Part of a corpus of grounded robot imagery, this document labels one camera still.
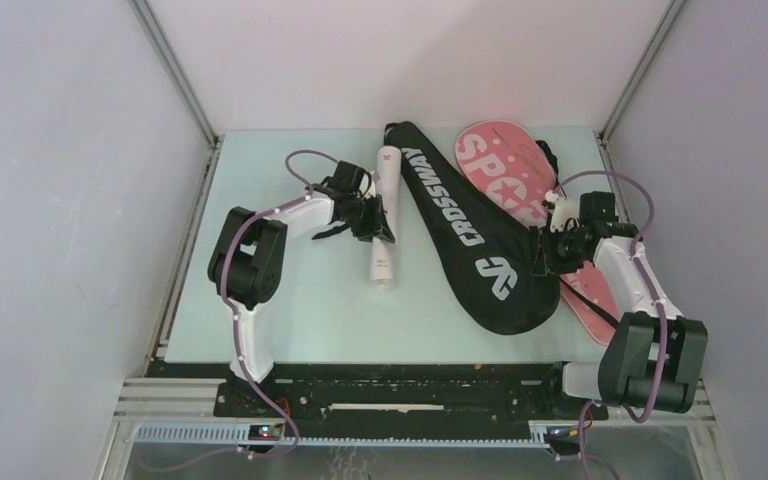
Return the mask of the white shuttlecock tube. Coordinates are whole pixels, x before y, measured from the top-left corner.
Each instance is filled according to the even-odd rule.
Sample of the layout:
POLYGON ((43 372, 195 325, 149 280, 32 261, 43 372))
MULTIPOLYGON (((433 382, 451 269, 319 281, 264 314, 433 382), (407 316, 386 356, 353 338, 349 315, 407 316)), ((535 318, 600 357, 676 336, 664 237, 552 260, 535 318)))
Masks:
POLYGON ((376 194, 383 209, 382 233, 372 240, 369 279, 379 289, 395 286, 396 240, 385 240, 387 232, 396 237, 401 152, 394 146, 383 146, 377 152, 374 179, 376 194))

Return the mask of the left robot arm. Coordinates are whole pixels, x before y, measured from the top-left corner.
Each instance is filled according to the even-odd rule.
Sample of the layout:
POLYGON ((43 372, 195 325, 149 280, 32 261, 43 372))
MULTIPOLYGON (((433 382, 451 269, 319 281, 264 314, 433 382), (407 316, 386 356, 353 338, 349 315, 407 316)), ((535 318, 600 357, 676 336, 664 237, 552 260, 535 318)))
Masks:
POLYGON ((252 416, 264 416, 276 403, 275 388, 263 379, 274 366, 269 327, 257 315, 276 294, 287 244, 301 236, 322 240, 343 232, 361 242, 393 243, 378 174, 339 161, 334 173, 311 183, 297 198, 256 212, 231 209, 208 263, 208 279, 232 315, 232 371, 249 379, 237 402, 252 416))

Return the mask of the pink sport racket bag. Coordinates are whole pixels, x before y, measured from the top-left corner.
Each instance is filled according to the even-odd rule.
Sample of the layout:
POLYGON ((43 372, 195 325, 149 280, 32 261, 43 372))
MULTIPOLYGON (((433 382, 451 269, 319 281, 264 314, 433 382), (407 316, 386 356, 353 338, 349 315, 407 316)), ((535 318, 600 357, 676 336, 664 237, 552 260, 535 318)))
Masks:
MULTIPOLYGON (((459 134, 455 157, 465 178, 519 223, 545 226, 542 202, 558 184, 559 171, 546 142, 511 121, 482 121, 459 134)), ((560 281, 561 298, 591 338, 608 345, 620 316, 604 275, 586 261, 560 281)))

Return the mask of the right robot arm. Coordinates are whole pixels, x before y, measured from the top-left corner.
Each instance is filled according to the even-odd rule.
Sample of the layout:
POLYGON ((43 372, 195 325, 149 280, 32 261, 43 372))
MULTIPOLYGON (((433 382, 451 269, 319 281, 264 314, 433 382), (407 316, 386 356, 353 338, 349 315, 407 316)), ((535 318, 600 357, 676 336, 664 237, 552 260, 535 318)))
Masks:
POLYGON ((595 191, 570 199, 545 195, 545 226, 532 271, 561 276, 591 263, 604 276, 621 317, 597 363, 564 365, 541 392, 545 411, 566 418, 582 398, 612 406, 686 413, 694 403, 708 333, 667 298, 646 257, 638 228, 620 221, 615 198, 595 191))

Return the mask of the black racket bag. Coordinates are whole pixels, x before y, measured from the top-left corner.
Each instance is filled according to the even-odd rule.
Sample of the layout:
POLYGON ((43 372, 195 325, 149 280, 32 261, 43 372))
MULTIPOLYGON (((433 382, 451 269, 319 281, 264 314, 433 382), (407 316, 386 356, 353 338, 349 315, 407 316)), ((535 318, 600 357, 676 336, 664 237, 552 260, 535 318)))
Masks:
POLYGON ((557 310, 560 282, 535 276, 537 235, 473 186, 410 121, 383 137, 401 153, 401 176, 457 302, 482 328, 517 335, 557 310))

